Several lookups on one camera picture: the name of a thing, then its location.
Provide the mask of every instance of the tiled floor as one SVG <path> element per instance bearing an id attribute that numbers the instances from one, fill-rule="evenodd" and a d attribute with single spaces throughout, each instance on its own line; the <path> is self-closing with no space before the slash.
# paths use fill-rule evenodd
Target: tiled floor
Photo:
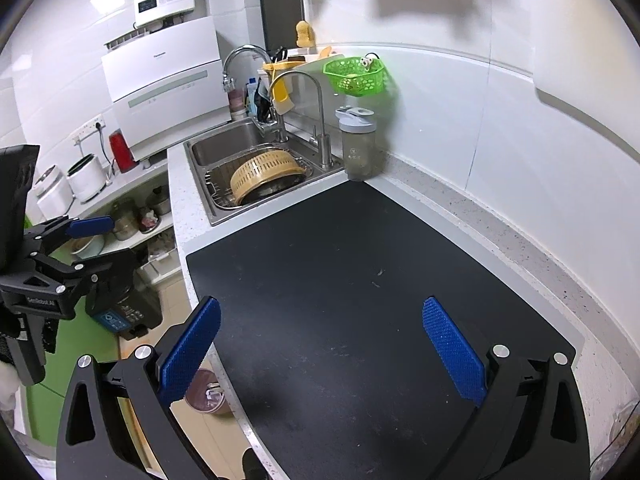
<path id="1" fill-rule="evenodd" d="M 157 343 L 171 325 L 182 323 L 190 314 L 191 308 L 183 280 L 165 285 L 159 294 L 164 316 L 162 323 L 139 339 L 132 341 L 121 339 L 122 356 L 128 356 L 142 344 Z M 205 360 L 202 366 L 209 368 L 208 361 Z M 203 415 L 190 408 L 184 400 L 174 402 L 171 410 L 193 446 L 217 476 L 229 478 L 229 480 L 244 478 L 241 466 L 242 454 L 250 444 L 233 415 Z M 143 442 L 143 448 L 147 455 L 150 455 L 146 442 Z M 159 470 L 158 462 L 153 456 L 148 458 L 151 469 Z"/>

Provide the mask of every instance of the green plastic basket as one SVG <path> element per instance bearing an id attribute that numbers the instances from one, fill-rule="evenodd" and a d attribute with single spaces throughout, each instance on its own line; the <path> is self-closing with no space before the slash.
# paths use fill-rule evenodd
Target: green plastic basket
<path id="1" fill-rule="evenodd" d="M 379 94 L 385 89 L 386 67 L 374 59 L 369 69 L 364 68 L 359 57 L 344 57 L 327 63 L 322 72 L 329 78 L 334 90 L 341 94 L 363 97 Z"/>

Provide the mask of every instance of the black cutting board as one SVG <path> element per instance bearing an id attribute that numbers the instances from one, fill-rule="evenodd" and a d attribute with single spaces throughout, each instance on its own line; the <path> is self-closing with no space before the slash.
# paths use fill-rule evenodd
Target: black cutting board
<path id="1" fill-rule="evenodd" d="M 491 343 L 575 351 L 482 265 L 363 183 L 347 182 L 187 256 L 222 306 L 216 348 L 292 480 L 424 480 L 474 407 L 422 328 L 436 296 Z"/>

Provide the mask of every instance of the water bottle lid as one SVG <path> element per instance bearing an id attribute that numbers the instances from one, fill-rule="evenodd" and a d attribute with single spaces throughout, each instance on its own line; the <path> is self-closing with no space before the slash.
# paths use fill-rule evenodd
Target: water bottle lid
<path id="1" fill-rule="evenodd" d="M 335 116 L 340 121 L 340 129 L 349 134 L 370 134 L 376 131 L 374 112 L 366 108 L 338 108 Z"/>

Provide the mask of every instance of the rice cooker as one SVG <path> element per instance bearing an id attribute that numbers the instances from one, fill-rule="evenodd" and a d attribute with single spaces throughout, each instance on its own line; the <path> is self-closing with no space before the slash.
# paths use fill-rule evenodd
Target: rice cooker
<path id="1" fill-rule="evenodd" d="M 74 192 L 65 175 L 57 166 L 51 166 L 33 184 L 38 207 L 47 220 L 65 215 L 74 202 Z"/>
<path id="2" fill-rule="evenodd" d="M 78 160 L 66 172 L 66 178 L 76 198 L 88 202 L 106 186 L 107 176 L 93 153 Z"/>

